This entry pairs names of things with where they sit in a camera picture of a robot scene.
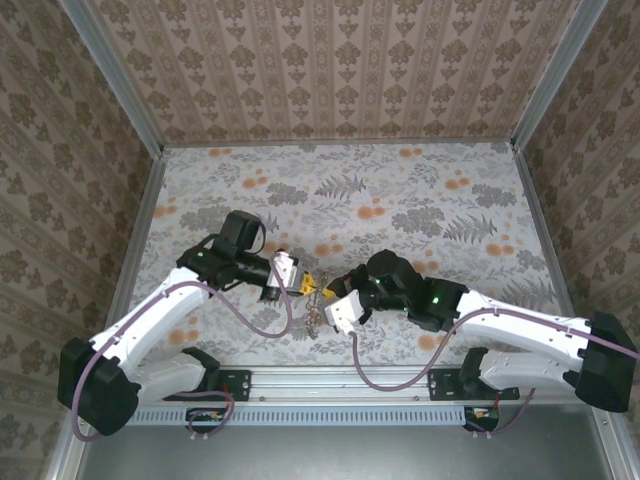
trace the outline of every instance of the black mounting plate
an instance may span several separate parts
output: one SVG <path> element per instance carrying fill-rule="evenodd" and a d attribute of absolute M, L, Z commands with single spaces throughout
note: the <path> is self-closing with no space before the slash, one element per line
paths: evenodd
<path fill-rule="evenodd" d="M 432 368 L 427 374 L 429 398 L 441 402 L 448 400 L 495 400 L 496 393 L 500 400 L 518 400 L 520 391 L 517 388 L 507 388 L 495 391 L 487 387 L 475 395 L 470 395 L 460 381 L 459 368 Z"/>
<path fill-rule="evenodd" d="M 251 370 L 219 370 L 219 380 L 215 386 L 216 390 L 223 390 L 231 394 L 236 402 L 248 402 L 251 393 Z M 222 400 L 215 395 L 205 397 L 180 397 L 171 395 L 165 397 L 167 402 L 215 402 Z"/>

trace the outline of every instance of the wallpaper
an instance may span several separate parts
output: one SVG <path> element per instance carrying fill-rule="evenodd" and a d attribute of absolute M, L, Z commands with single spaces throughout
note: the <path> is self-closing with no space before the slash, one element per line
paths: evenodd
<path fill-rule="evenodd" d="M 151 159 L 55 1 L 0 2 L 0 478 L 58 436 L 59 352 L 105 321 Z"/>
<path fill-rule="evenodd" d="M 579 0 L 90 0 L 165 143 L 511 135 Z"/>
<path fill-rule="evenodd" d="M 609 2 L 525 156 L 576 310 L 640 346 L 639 2 Z"/>

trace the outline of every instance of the table surface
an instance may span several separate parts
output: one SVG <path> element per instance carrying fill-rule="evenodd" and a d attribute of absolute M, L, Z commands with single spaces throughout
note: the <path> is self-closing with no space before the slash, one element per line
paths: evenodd
<path fill-rule="evenodd" d="M 259 215 L 264 253 L 285 248 L 321 286 L 384 248 L 424 275 L 559 313 L 547 265 L 507 143 L 362 144 L 169 149 L 132 305 L 147 296 L 184 250 L 219 231 L 234 209 Z M 256 287 L 228 293 L 256 326 L 278 331 L 283 305 L 259 303 Z M 295 300 L 292 333 L 251 333 L 216 301 L 185 318 L 150 359 L 186 346 L 226 365 L 350 365 L 350 340 L 323 324 L 321 296 Z M 359 331 L 364 364 L 426 363 L 440 341 L 376 312 Z M 489 340 L 457 336 L 443 363 L 461 363 Z"/>
<path fill-rule="evenodd" d="M 506 415 L 513 409 L 505 407 Z M 125 427 L 87 446 L 86 480 L 606 480 L 586 406 L 534 406 L 509 432 L 462 427 L 229 427 L 207 441 L 178 427 Z"/>

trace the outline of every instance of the cable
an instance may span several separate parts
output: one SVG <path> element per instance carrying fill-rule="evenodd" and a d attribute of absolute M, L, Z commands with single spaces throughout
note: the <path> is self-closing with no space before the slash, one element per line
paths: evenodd
<path fill-rule="evenodd" d="M 533 395 L 535 393 L 536 393 L 536 389 L 532 388 L 531 391 L 529 392 L 529 395 L 527 395 L 527 397 L 525 398 L 524 403 L 520 407 L 520 410 L 518 410 L 518 413 L 516 414 L 516 416 L 513 417 L 511 421 L 507 423 L 505 426 L 496 428 L 493 432 L 487 432 L 484 428 L 482 428 L 477 423 L 472 422 L 471 420 L 467 420 L 467 425 L 471 425 L 473 428 L 476 428 L 479 430 L 478 432 L 474 432 L 474 433 L 484 433 L 487 437 L 504 433 L 507 430 L 510 430 L 511 428 L 513 428 L 520 421 L 520 418 L 522 418 L 522 415 L 524 414 L 525 410 L 529 407 L 531 400 L 533 400 Z"/>
<path fill-rule="evenodd" d="M 140 310 L 138 310 L 136 313 L 134 313 L 131 316 L 131 318 L 129 320 L 127 320 L 104 343 L 104 345 L 102 347 L 100 347 L 100 349 L 98 349 L 98 351 L 87 362 L 87 365 L 84 367 L 84 370 L 82 370 L 82 373 L 80 374 L 80 378 L 78 379 L 78 383 L 76 384 L 76 389 L 75 389 L 75 391 L 73 393 L 73 400 L 71 402 L 71 429 L 73 430 L 73 434 L 76 436 L 76 438 L 78 438 L 78 440 L 81 440 L 83 442 L 91 442 L 91 441 L 97 439 L 98 437 L 100 437 L 99 433 L 97 433 L 95 435 L 85 435 L 85 434 L 83 434 L 80 431 L 80 426 L 78 425 L 78 420 L 79 420 L 78 407 L 80 406 L 80 395 L 82 393 L 82 390 L 84 388 L 85 383 L 87 382 L 87 379 L 89 378 L 89 374 L 91 373 L 91 370 L 93 370 L 93 367 L 98 362 L 98 359 L 100 357 L 102 357 L 102 355 L 104 355 L 104 353 L 113 344 L 116 343 L 116 339 L 120 338 L 129 329 L 129 327 L 131 327 L 131 325 L 133 325 L 142 315 L 144 315 L 147 311 L 149 311 L 149 309 L 151 309 L 151 307 L 153 307 L 160 300 L 166 298 L 167 296 L 171 295 L 175 291 L 180 290 L 181 288 L 184 288 L 184 287 L 197 287 L 197 288 L 200 288 L 202 290 L 205 290 L 205 291 L 211 293 L 214 297 L 216 297 L 218 300 L 220 300 L 227 308 L 229 308 L 229 310 L 231 310 L 231 312 L 247 328 L 249 328 L 252 332 L 254 332 L 254 333 L 258 334 L 258 335 L 261 335 L 261 336 L 266 337 L 266 338 L 276 339 L 276 338 L 282 338 L 287 333 L 289 333 L 289 330 L 291 330 L 291 327 L 293 326 L 293 309 L 292 309 L 292 306 L 291 306 L 291 299 L 289 298 L 289 295 L 287 294 L 287 289 L 284 286 L 284 282 L 282 281 L 282 277 L 280 276 L 280 273 L 278 272 L 278 269 L 275 266 L 274 258 L 275 258 L 275 254 L 272 255 L 269 258 L 269 265 L 271 266 L 271 269 L 274 272 L 274 276 L 276 278 L 276 281 L 278 282 L 278 287 L 280 288 L 280 293 L 282 294 L 282 297 L 284 299 L 285 308 L 287 310 L 287 323 L 286 323 L 284 329 L 281 332 L 279 332 L 279 333 L 267 333 L 267 332 L 264 332 L 264 331 L 260 330 L 259 328 L 254 326 L 251 322 L 249 322 L 249 320 L 247 320 L 238 311 L 238 309 L 231 302 L 229 302 L 229 300 L 226 299 L 226 297 L 221 292 L 219 292 L 215 288 L 210 287 L 209 285 L 206 285 L 204 283 L 197 282 L 197 281 L 187 281 L 187 282 L 180 282 L 180 283 L 177 283 L 175 285 L 170 286 L 169 288 L 167 288 L 163 292 L 161 292 L 158 295 L 156 295 L 155 297 L 153 297 L 151 300 L 149 300 L 149 302 L 145 303 L 142 307 L 140 307 Z"/>
<path fill-rule="evenodd" d="M 431 357 L 431 360 L 429 360 L 429 363 L 425 365 L 425 367 L 420 371 L 420 373 L 418 373 L 418 375 L 416 375 L 414 378 L 412 378 L 411 380 L 405 383 L 402 383 L 400 385 L 395 385 L 392 387 L 385 387 L 383 385 L 377 385 L 373 383 L 371 380 L 369 380 L 369 378 L 367 378 L 364 371 L 362 370 L 362 365 L 360 365 L 360 359 L 358 358 L 358 336 L 356 335 L 355 332 L 349 332 L 349 336 L 353 338 L 352 350 L 353 350 L 354 366 L 356 367 L 356 370 L 358 371 L 358 375 L 360 376 L 362 381 L 367 385 L 369 385 L 374 390 L 379 390 L 381 392 L 397 392 L 400 390 L 404 390 L 405 388 L 415 385 L 418 381 L 420 381 L 422 377 L 424 377 L 429 372 L 429 370 L 431 370 L 431 368 L 435 365 L 436 361 L 438 360 L 438 357 L 440 357 L 440 354 L 442 354 L 442 351 L 445 349 L 447 342 L 449 341 L 451 336 L 455 333 L 455 331 L 458 328 L 460 328 L 462 325 L 464 325 L 466 322 L 468 322 L 472 318 L 479 317 L 480 315 L 489 315 L 489 314 L 509 315 L 512 317 L 520 318 L 522 320 L 527 320 L 529 322 L 537 323 L 539 325 L 543 325 L 548 328 L 553 328 L 554 330 L 560 330 L 567 334 L 575 335 L 576 337 L 586 338 L 591 342 L 598 343 L 611 350 L 615 350 L 616 352 L 627 355 L 635 359 L 636 361 L 640 361 L 640 354 L 638 352 L 634 352 L 633 350 L 629 350 L 628 348 L 622 347 L 618 344 L 615 344 L 603 338 L 596 337 L 595 335 L 591 335 L 590 333 L 574 330 L 560 323 L 554 323 L 549 320 L 538 318 L 535 315 L 518 312 L 516 310 L 510 310 L 508 308 L 481 308 L 479 310 L 474 310 L 473 312 L 466 314 L 464 317 L 462 317 L 456 323 L 454 323 L 451 329 L 447 332 L 447 334 L 442 339 L 442 343 L 438 346 L 438 349 L 433 354 L 433 357 Z"/>
<path fill-rule="evenodd" d="M 213 430 L 202 435 L 204 440 L 220 433 L 220 430 L 222 430 L 222 428 L 227 424 L 227 422 L 231 420 L 233 411 L 236 408 L 236 401 L 234 400 L 233 396 L 228 392 L 221 392 L 221 391 L 215 391 L 215 390 L 212 390 L 210 392 L 180 392 L 175 394 L 175 396 L 177 397 L 185 397 L 185 398 L 209 397 L 213 395 L 224 397 L 228 402 L 228 407 L 225 411 L 224 418 L 220 421 L 220 423 Z M 189 423 L 187 424 L 187 430 L 189 430 L 189 432 L 191 433 L 192 439 L 196 438 L 196 436 L 198 435 L 198 433 L 193 429 L 193 421 L 196 419 L 196 417 L 198 417 L 199 415 L 202 415 L 203 413 L 210 413 L 210 411 L 196 410 L 194 412 L 191 412 L 191 415 L 189 416 Z"/>

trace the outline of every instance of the patterned wallpaper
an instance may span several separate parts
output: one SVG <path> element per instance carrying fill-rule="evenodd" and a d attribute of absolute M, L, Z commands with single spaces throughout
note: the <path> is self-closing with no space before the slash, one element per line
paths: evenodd
<path fill-rule="evenodd" d="M 640 2 L 609 2 L 525 157 L 576 310 L 640 346 Z"/>
<path fill-rule="evenodd" d="M 0 478 L 31 479 L 60 349 L 102 327 L 151 161 L 57 2 L 0 2 L 0 65 Z"/>
<path fill-rule="evenodd" d="M 164 141 L 511 135 L 579 0 L 90 0 Z"/>

